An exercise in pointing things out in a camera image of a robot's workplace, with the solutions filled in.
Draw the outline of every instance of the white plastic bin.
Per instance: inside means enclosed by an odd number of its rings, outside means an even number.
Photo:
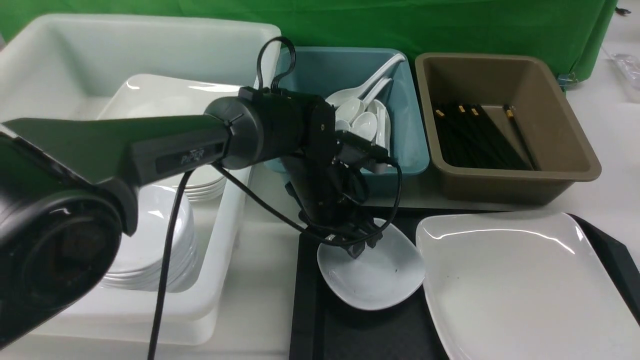
[[[142,73],[255,86],[258,52],[279,35],[272,25],[228,20],[46,15],[0,53],[0,122],[95,120],[120,85]],[[265,84],[279,48],[274,43],[264,53]],[[250,169],[232,173],[248,184]],[[194,205],[202,259],[190,286],[166,295],[161,343],[193,345],[211,337],[244,201],[227,183],[219,206]],[[155,292],[95,288],[34,333],[148,341],[155,304]]]

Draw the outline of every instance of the brown plastic bin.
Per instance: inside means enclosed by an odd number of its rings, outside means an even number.
[[[415,60],[431,162],[452,200],[548,204],[576,181],[593,181],[602,167],[556,79],[526,56],[427,53]],[[462,168],[442,158],[431,101],[480,104],[526,159],[502,106],[516,121],[540,171]]]

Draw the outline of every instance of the blue plastic bin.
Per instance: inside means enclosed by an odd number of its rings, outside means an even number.
[[[337,90],[354,88],[364,83],[389,58],[400,53],[393,49],[357,47],[297,47],[296,68],[280,82],[280,87],[296,92],[328,97]],[[282,49],[276,74],[289,67],[289,52]],[[393,79],[379,94],[391,118],[391,156],[403,171],[403,177],[416,176],[429,165],[429,150],[422,115],[415,93],[409,61],[397,64],[388,73]],[[289,178],[280,160],[266,166]],[[396,191],[396,170],[389,167],[384,174],[363,170],[372,196],[392,195]]]

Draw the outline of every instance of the black tray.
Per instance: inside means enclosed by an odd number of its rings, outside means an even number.
[[[380,218],[386,218],[389,212],[389,208],[370,210]],[[423,218],[471,212],[400,209],[393,224],[415,244],[415,229]],[[573,217],[640,324],[640,273],[626,246]],[[317,248],[314,240],[300,236],[289,359],[448,359],[428,316],[422,287],[389,309],[355,309],[326,285],[316,262]]]

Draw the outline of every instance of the robotic arm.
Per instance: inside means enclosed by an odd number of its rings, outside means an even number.
[[[335,109],[316,95],[245,87],[203,115],[4,125],[15,137],[0,133],[0,348],[102,279],[122,233],[136,231],[142,186],[203,165],[281,158],[301,219],[323,241],[357,257],[364,242],[345,234],[381,238],[353,179],[386,168],[387,151],[336,133]]]

